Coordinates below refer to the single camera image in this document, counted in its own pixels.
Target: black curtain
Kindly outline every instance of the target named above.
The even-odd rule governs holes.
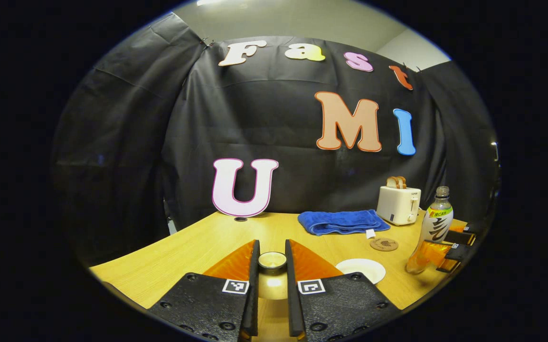
[[[227,45],[260,39],[267,46],[245,63],[218,66]],[[287,58],[295,43],[321,47],[326,59]],[[349,67],[345,52],[366,56],[373,71]],[[400,67],[413,90],[389,66]],[[319,91],[340,95],[350,112],[361,99],[377,102],[382,149],[319,149]],[[414,155],[397,151],[396,108],[412,115]],[[437,186],[449,186],[455,217],[472,221],[492,194],[492,141],[487,111],[453,62],[414,72],[360,48],[299,37],[206,47],[170,14],[125,39],[83,79],[61,117],[52,166],[64,227],[91,266],[167,236],[163,199],[177,229],[215,212],[219,158],[244,162],[235,186],[241,201],[253,196],[252,160],[280,163],[269,212],[376,208],[380,186],[400,175],[422,189],[422,208]]]
[[[62,224],[89,266],[167,236],[161,146],[170,111],[204,45],[170,13],[106,54],[82,80],[55,134]]]

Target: cork coaster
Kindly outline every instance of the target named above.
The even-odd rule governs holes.
[[[388,252],[398,248],[398,243],[396,241],[386,237],[374,238],[369,244],[378,251]]]

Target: toaster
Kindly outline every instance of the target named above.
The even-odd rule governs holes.
[[[393,225],[410,225],[417,219],[421,195],[420,189],[407,188],[404,184],[400,188],[382,186],[376,213]]]

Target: folded towel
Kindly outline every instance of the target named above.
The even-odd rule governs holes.
[[[302,212],[297,219],[307,232],[316,236],[330,232],[352,234],[365,232],[367,229],[374,231],[390,229],[390,225],[384,222],[373,209],[342,212],[307,211]]]

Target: plastic bottle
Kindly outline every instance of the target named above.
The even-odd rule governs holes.
[[[424,256],[422,247],[425,240],[433,242],[441,242],[447,236],[449,227],[454,219],[454,209],[449,203],[449,188],[439,186],[436,189],[435,201],[430,204],[430,207],[424,214],[422,221],[422,233],[417,241],[416,250],[409,257],[405,266],[405,271],[413,275],[422,273],[428,266],[430,260]]]

